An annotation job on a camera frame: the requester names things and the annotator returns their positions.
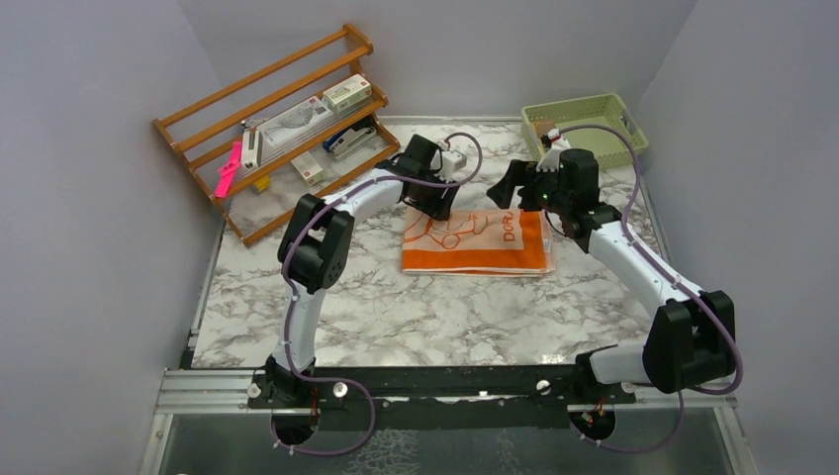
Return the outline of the orange white towel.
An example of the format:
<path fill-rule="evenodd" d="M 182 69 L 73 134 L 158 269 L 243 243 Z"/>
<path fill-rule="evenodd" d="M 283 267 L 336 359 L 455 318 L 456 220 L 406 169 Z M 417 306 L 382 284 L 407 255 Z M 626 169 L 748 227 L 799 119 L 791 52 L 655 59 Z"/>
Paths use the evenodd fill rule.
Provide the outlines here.
<path fill-rule="evenodd" d="M 409 208 L 402 270 L 413 274 L 541 276 L 555 270 L 552 235 L 537 212 L 453 211 L 435 221 Z"/>

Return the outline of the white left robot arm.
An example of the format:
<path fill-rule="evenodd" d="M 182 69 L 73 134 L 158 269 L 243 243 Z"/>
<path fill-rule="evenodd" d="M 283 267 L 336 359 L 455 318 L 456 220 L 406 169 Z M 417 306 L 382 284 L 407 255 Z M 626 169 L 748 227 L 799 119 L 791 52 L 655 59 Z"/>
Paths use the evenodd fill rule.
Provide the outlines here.
<path fill-rule="evenodd" d="M 449 140 L 415 135 L 403 151 L 377 163 L 356 184 L 323 198 L 300 198 L 277 253 L 287 310 L 279 341 L 264 365 L 263 396 L 291 407 L 310 397 L 323 302 L 345 269 L 356 225 L 399 203 L 446 220 L 460 187 L 454 175 L 466 162 Z"/>

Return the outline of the brown yellow bear towel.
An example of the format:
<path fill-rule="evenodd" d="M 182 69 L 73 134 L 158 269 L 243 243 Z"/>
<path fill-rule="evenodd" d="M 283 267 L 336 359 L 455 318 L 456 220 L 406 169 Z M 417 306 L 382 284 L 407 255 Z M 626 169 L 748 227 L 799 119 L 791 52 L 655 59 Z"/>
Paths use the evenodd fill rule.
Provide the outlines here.
<path fill-rule="evenodd" d="M 532 127 L 542 148 L 548 150 L 553 142 L 551 132 L 556 128 L 556 124 L 551 121 L 542 120 L 533 122 Z"/>

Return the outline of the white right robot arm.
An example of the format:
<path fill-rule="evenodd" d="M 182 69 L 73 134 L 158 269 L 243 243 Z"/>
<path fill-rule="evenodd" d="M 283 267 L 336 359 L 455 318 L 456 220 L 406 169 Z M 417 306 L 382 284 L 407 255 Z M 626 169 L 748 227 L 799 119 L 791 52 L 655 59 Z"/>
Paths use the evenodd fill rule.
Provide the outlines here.
<path fill-rule="evenodd" d="M 597 401 L 610 384 L 647 384 L 670 394 L 736 372 L 732 300 L 681 279 L 616 207 L 602 201 L 599 166 L 590 151 L 562 151 L 551 170 L 514 160 L 487 195 L 503 209 L 519 196 L 522 210 L 556 215 L 563 234 L 614 273 L 651 317 L 644 343 L 577 356 L 580 369 L 570 380 L 579 400 Z"/>

